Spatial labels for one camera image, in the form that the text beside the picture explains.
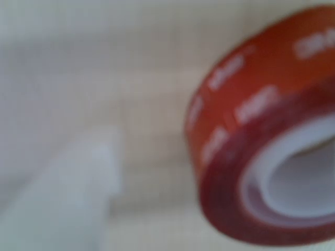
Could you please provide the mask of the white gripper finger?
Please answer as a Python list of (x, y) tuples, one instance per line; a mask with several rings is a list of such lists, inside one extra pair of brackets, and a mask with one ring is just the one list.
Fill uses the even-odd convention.
[(113, 127), (65, 146), (2, 212), (1, 250), (106, 250), (121, 157)]

